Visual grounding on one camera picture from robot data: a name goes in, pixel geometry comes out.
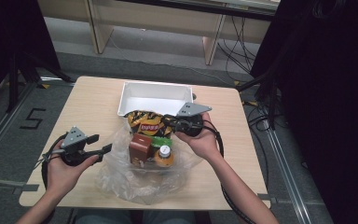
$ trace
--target person's left hand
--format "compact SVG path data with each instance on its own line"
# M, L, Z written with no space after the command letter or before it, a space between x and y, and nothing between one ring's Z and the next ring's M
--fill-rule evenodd
M61 140L54 149L59 149L63 140ZM87 158L78 166L69 166L65 164L60 155L52 154L48 163L48 187L46 192L63 198L71 191L81 174L98 160L98 156Z

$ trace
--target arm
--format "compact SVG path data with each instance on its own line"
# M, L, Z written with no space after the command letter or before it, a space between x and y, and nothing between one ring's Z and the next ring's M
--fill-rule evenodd
M72 167L55 157L60 156L53 155L48 163L48 187L45 194L16 223L41 223L45 220L62 198L75 187L80 175L98 160L98 156L93 156Z
M210 120L208 113L204 113L202 118ZM208 122L204 122L204 125L211 127ZM247 217L255 223L278 223L267 206L220 155L214 133L204 129L197 137L190 137L184 133L175 134L181 140L187 142L198 156L211 164L231 200Z

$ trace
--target gray carpet floor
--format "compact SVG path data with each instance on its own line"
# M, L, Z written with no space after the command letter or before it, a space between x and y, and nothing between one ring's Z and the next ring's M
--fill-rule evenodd
M133 63L125 60L94 58L65 53L58 53L58 57L62 65L62 71L73 78L87 75L234 87L231 84L233 79L225 71L198 69L198 72L195 72L190 69L175 68L167 65ZM44 69L40 69L39 74L41 76L51 76ZM250 79L236 73L232 73L231 76L242 81ZM61 81L52 81L49 84L51 85L47 89L33 88L32 92L24 100L18 114L7 127L3 138L0 139L0 180L11 183L0 185L0 223L13 223L27 210L27 208L19 205L19 187L14 185L27 181L72 89L71 86ZM243 101L254 101L256 90L257 86L241 92L241 99ZM4 85L0 90L0 119L5 115L7 97L8 85ZM37 129L22 129L21 126L35 125L34 121L26 120L33 108L46 110L34 112L34 116L42 119L42 121ZM245 114L250 115L249 119L259 116L256 111L252 112L255 109L254 106L245 105L243 108ZM310 212L312 223L332 223L310 173L301 165L301 153L284 116L277 117L276 122L277 135L280 138L286 159ZM273 200L271 211L281 223L299 223L267 135L265 132L255 128L253 138L261 170L268 187L268 194ZM72 212L72 208L58 208L51 223L67 223L74 215ZM237 219L231 211L213 211L210 212L210 217L213 224L237 223Z

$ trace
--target hand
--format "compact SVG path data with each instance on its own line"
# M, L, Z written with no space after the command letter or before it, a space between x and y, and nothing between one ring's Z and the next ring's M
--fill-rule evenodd
M211 122L211 118L207 112L202 114L202 119ZM203 125L213 129L213 126L209 122L204 121ZM191 137L180 132L176 132L175 134L179 139L188 143L196 155L205 160L208 160L212 155L215 155L215 153L219 154L215 135L210 130L202 129L201 133L196 137Z
M59 149L62 141L63 140L61 140L54 149ZM62 161L60 155L53 154L48 163L48 187L46 192L60 199L63 198L75 187L80 175L97 160L98 156L95 155L87 158L78 166L68 166Z

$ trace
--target bottle cap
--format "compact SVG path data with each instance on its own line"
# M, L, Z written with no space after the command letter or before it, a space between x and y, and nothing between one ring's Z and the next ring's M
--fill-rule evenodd
M171 149L169 146L162 146L159 148L159 156L162 158L167 158L171 155Z

